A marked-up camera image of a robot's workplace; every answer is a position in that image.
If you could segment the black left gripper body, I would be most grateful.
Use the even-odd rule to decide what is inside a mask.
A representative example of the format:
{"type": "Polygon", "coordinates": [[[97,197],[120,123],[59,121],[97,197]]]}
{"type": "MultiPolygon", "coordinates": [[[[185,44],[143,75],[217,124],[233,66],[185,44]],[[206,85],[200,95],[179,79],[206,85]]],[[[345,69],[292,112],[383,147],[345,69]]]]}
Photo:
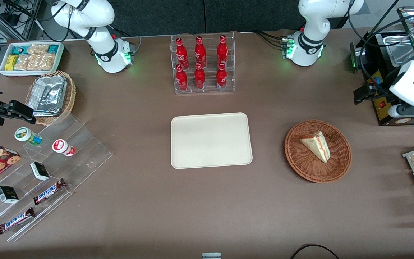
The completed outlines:
{"type": "Polygon", "coordinates": [[[383,87],[383,84],[381,77],[369,78],[367,80],[367,86],[369,87],[367,99],[391,98],[391,93],[383,87]]]}

